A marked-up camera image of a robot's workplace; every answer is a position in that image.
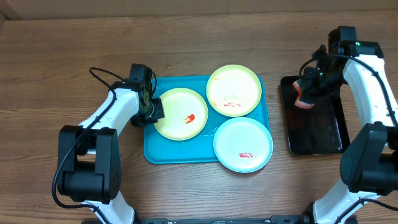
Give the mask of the green and red sponge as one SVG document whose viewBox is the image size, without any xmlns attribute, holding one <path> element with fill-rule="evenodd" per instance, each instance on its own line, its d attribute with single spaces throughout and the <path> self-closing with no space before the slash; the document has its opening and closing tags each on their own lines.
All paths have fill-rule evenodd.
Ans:
<svg viewBox="0 0 398 224">
<path fill-rule="evenodd" d="M 301 109 L 309 110 L 312 109 L 314 106 L 314 103 L 309 102 L 308 100 L 305 100 L 303 97 L 303 91 L 302 91 L 302 81 L 300 79 L 296 80 L 293 82 L 292 86 L 298 93 L 298 96 L 295 100 L 294 105 L 296 107 L 299 107 Z"/>
</svg>

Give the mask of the light blue plate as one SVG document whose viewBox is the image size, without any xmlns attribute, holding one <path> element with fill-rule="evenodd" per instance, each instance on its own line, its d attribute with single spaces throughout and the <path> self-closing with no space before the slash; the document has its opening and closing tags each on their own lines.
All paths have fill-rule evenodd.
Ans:
<svg viewBox="0 0 398 224">
<path fill-rule="evenodd" d="M 213 149 L 217 159 L 229 170 L 251 173 L 271 159 L 273 140 L 259 121 L 238 117 L 225 121 L 216 131 Z"/>
</svg>

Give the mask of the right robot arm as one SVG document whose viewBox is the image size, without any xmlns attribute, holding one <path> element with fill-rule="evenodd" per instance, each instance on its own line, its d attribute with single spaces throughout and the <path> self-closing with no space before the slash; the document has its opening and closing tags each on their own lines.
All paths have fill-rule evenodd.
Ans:
<svg viewBox="0 0 398 224">
<path fill-rule="evenodd" d="M 397 102 L 377 42 L 360 41 L 356 29 L 339 26 L 328 45 L 312 53 L 316 67 L 304 63 L 293 87 L 295 105 L 311 109 L 315 101 L 347 84 L 354 96 L 361 130 L 340 161 L 340 179 L 300 217 L 300 223 L 357 223 L 354 213 L 366 203 L 396 211 L 380 202 L 397 190 Z"/>
</svg>

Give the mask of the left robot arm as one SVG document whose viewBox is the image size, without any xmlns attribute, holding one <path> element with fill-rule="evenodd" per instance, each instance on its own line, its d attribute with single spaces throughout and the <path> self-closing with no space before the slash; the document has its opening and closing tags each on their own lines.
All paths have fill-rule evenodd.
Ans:
<svg viewBox="0 0 398 224">
<path fill-rule="evenodd" d="M 57 170 L 52 197 L 62 208 L 89 208 L 101 223 L 139 223 L 121 188 L 119 135 L 128 123 L 145 128 L 164 117 L 156 98 L 156 75 L 132 64 L 128 78 L 107 84 L 103 104 L 79 125 L 65 125 L 58 135 Z"/>
</svg>

